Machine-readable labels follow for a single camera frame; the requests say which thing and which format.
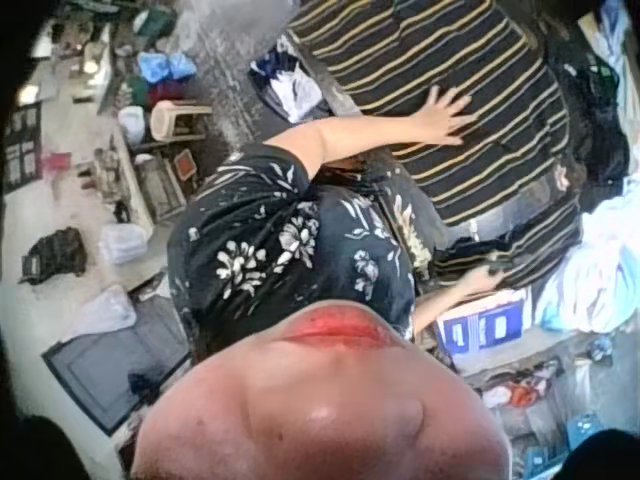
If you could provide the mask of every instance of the wooden stool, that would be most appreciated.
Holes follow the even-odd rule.
[[[182,115],[211,115],[211,107],[195,105],[194,101],[162,100],[156,104],[151,112],[151,135],[158,142],[187,142],[190,140],[204,140],[206,135],[193,132],[181,132],[176,127],[176,119]]]

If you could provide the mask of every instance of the red lips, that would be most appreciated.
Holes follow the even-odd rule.
[[[379,349],[397,346],[393,334],[367,310],[355,305],[318,307],[293,320],[284,340],[317,347]]]

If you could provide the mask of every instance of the striped fabric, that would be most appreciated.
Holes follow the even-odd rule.
[[[495,240],[436,250],[430,265],[431,287],[455,284],[465,272],[486,262],[494,251],[499,252],[499,258],[514,262],[503,286],[530,285],[553,271],[565,253],[580,242],[581,225],[578,199],[567,194],[529,222]]]
[[[557,82],[493,0],[302,3],[292,33],[364,114],[411,114],[433,85],[473,96],[463,146],[392,147],[447,225],[512,198],[567,146]]]

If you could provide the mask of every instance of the woman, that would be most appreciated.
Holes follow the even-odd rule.
[[[169,246],[176,306],[210,358],[150,413],[136,476],[508,477],[507,442],[479,398],[407,341],[502,275],[474,270],[416,308],[381,212],[312,183],[383,145],[461,144],[455,131],[474,116],[455,96],[433,88],[409,117],[302,125],[220,167]]]

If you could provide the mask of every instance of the hand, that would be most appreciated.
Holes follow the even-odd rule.
[[[491,292],[504,279],[504,272],[489,273],[489,265],[474,268],[467,272],[456,285],[465,296]]]
[[[471,97],[465,96],[453,101],[458,90],[452,88],[440,99],[440,87],[431,87],[427,103],[409,117],[415,132],[415,141],[432,145],[462,145],[462,139],[452,136],[464,125],[474,122],[475,115],[458,115],[471,103]]]

